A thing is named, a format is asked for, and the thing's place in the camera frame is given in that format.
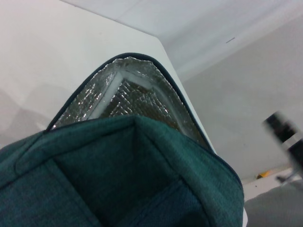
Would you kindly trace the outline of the teal insulated lunch bag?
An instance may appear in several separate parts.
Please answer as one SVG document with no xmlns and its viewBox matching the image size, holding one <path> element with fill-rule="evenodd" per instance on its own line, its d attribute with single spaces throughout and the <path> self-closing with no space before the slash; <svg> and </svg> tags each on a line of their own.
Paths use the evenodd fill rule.
<svg viewBox="0 0 303 227">
<path fill-rule="evenodd" d="M 246 227 L 244 192 L 154 58 L 97 68 L 0 149 L 0 227 Z"/>
</svg>

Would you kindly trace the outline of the black video camera rig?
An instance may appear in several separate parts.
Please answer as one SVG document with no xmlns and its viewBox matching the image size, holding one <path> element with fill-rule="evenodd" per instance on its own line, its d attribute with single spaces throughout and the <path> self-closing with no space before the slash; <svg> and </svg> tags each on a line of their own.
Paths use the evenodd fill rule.
<svg viewBox="0 0 303 227">
<path fill-rule="evenodd" d="M 289 175 L 280 175 L 276 179 L 281 184 L 290 182 L 297 175 L 303 179 L 303 131 L 284 118 L 280 112 L 270 115 L 263 124 L 287 154 L 292 168 Z"/>
</svg>

